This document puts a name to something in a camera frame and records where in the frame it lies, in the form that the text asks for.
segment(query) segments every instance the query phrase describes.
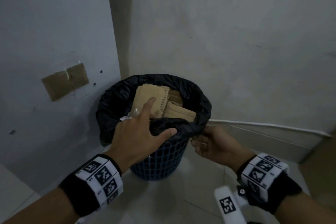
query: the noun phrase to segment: white pipe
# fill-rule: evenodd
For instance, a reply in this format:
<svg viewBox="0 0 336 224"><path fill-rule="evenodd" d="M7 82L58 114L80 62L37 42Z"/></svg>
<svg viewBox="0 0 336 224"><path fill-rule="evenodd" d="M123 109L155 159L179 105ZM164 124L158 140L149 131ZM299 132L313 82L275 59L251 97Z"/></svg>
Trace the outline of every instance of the white pipe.
<svg viewBox="0 0 336 224"><path fill-rule="evenodd" d="M289 129L289 130L317 134L320 136L332 137L330 134L327 134L325 132L318 131L318 130L311 130L311 129L305 129L305 128L293 128L289 126L282 126L282 125L276 125L276 124L256 123L256 122L246 122L246 121L232 121L232 120L214 120L214 119L210 119L209 121L224 122L224 123L231 123L231 124L253 125L253 126L261 126L261 127L284 128L284 129Z"/></svg>

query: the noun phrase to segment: blue plastic basket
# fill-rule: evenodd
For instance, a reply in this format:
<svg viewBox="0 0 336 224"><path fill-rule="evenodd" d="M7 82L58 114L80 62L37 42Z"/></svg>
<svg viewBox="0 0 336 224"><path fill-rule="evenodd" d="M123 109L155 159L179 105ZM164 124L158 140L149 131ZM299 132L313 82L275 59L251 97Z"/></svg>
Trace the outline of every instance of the blue plastic basket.
<svg viewBox="0 0 336 224"><path fill-rule="evenodd" d="M181 162L189 138L167 141L148 158L131 167L133 173L146 181L157 181L171 175Z"/></svg>

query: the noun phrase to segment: trash can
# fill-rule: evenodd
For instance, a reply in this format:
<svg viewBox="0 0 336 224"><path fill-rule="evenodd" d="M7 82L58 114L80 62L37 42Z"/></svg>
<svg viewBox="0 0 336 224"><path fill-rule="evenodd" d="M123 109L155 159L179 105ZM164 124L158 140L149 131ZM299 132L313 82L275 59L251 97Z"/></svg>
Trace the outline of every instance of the trash can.
<svg viewBox="0 0 336 224"><path fill-rule="evenodd" d="M159 118L150 121L149 130L153 136L167 128L176 128L177 133L131 170L144 180L160 180L172 174L179 165L189 138L199 135L211 116L211 103L195 83L169 74L134 75L117 82L101 96L96 112L100 130L100 143L108 146L120 118L131 111L138 86L145 83L168 86L178 90L183 99L183 107L196 112L193 122L179 118Z"/></svg>

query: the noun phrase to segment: person's left hand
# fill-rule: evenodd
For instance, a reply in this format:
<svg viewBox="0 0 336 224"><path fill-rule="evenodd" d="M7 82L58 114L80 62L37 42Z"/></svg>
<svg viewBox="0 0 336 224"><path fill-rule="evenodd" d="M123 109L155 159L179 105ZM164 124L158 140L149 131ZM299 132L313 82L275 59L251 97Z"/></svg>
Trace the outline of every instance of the person's left hand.
<svg viewBox="0 0 336 224"><path fill-rule="evenodd" d="M122 173L144 160L177 133L176 128L168 128L158 136L151 135L149 117L155 100L155 97L150 98L143 105L141 114L135 118L117 124L111 147L104 152L119 165Z"/></svg>

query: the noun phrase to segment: hand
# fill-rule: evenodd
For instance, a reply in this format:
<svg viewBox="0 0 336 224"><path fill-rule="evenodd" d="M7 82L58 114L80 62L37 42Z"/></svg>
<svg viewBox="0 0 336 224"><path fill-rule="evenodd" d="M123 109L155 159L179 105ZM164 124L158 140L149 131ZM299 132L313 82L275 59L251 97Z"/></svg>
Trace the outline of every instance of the hand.
<svg viewBox="0 0 336 224"><path fill-rule="evenodd" d="M166 140L177 133L168 128L158 136L149 131L149 117L156 98L150 98L143 105L138 116L119 122L115 128L110 149L104 154L110 156L125 173L133 164L139 163L155 152Z"/></svg>
<svg viewBox="0 0 336 224"><path fill-rule="evenodd" d="M202 135L191 140L191 144L201 157L228 166L235 173L242 164L255 155L218 126L206 126Z"/></svg>

